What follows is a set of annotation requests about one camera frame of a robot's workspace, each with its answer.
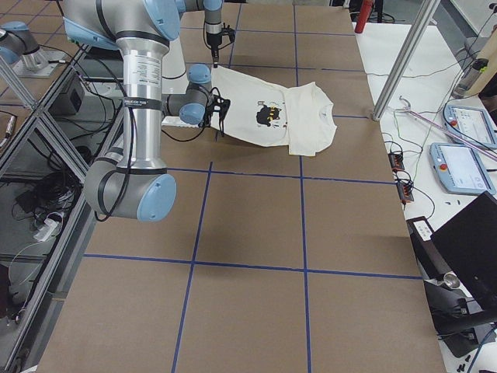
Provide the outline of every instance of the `blue joint cap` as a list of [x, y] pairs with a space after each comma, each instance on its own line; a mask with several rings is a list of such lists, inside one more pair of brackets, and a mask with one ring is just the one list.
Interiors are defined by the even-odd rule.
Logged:
[[193, 64], [188, 70], [188, 80], [196, 84], [210, 82], [210, 70], [205, 64]]
[[78, 41], [79, 43], [88, 44], [102, 49], [110, 49], [112, 51], [117, 51], [119, 49], [116, 43], [114, 43], [111, 39], [77, 24], [69, 18], [64, 17], [64, 26], [68, 37]]
[[5, 47], [0, 47], [0, 56], [2, 56], [7, 64], [14, 64], [21, 58], [13, 51]]
[[187, 103], [179, 110], [179, 119], [187, 124], [198, 125], [205, 114], [205, 107], [199, 103]]
[[143, 0], [145, 9], [157, 30], [167, 40], [178, 39], [179, 13], [175, 0]]
[[30, 30], [28, 28], [28, 26], [24, 22], [21, 22], [21, 21], [11, 21], [11, 22], [4, 23], [2, 25], [2, 29], [4, 29], [5, 31], [29, 31]]
[[159, 221], [171, 211], [176, 199], [176, 180], [169, 174], [158, 176], [141, 198], [137, 210], [139, 221]]
[[214, 12], [223, 7], [223, 0], [203, 0], [203, 7], [206, 10]]
[[186, 12], [185, 0], [176, 0], [176, 8], [178, 8], [179, 13]]

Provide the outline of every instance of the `white t-shirt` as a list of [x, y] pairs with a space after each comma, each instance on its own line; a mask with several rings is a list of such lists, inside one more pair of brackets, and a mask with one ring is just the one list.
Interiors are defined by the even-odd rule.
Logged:
[[[231, 100], [224, 132], [234, 138], [310, 156], [333, 141], [333, 103], [314, 82], [285, 88], [220, 66], [212, 69], [212, 86]], [[211, 125], [219, 129], [214, 118]]]

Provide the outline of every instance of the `robotic arm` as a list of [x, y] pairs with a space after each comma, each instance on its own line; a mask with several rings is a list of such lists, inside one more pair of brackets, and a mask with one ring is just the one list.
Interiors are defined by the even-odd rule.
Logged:
[[200, 64], [189, 70], [185, 94], [162, 97], [162, 59], [169, 52], [169, 42], [179, 36], [180, 13], [200, 10], [201, 2], [207, 44], [216, 65], [222, 37], [230, 35], [221, 26], [222, 0], [64, 1], [68, 36], [84, 44], [119, 50], [124, 61], [123, 104], [127, 112], [123, 137], [94, 161], [84, 186], [90, 206], [106, 218], [158, 221], [172, 208], [176, 182], [160, 157], [164, 111], [179, 115], [188, 124], [200, 124], [214, 97], [210, 69]]
[[30, 71], [38, 71], [48, 66], [48, 57], [40, 48], [30, 29], [22, 22], [7, 22], [0, 26], [0, 56], [8, 64], [22, 58]]

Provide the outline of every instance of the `monitor screen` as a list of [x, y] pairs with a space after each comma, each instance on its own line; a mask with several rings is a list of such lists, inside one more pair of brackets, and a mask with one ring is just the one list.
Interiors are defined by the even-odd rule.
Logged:
[[464, 109], [461, 107], [454, 107], [453, 110], [459, 131], [484, 144], [492, 143], [492, 138], [488, 134], [487, 122], [480, 110]]
[[497, 200], [480, 194], [432, 235], [449, 267], [483, 309], [497, 308]]
[[487, 190], [485, 177], [473, 153], [464, 146], [440, 146], [454, 185], [458, 188]]

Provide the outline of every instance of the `red cylinder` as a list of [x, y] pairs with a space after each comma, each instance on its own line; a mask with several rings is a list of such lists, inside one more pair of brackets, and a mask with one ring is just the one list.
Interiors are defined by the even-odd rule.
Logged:
[[359, 17], [357, 18], [356, 33], [363, 33], [367, 19], [370, 18], [373, 3], [374, 0], [363, 0], [363, 4], [360, 7]]

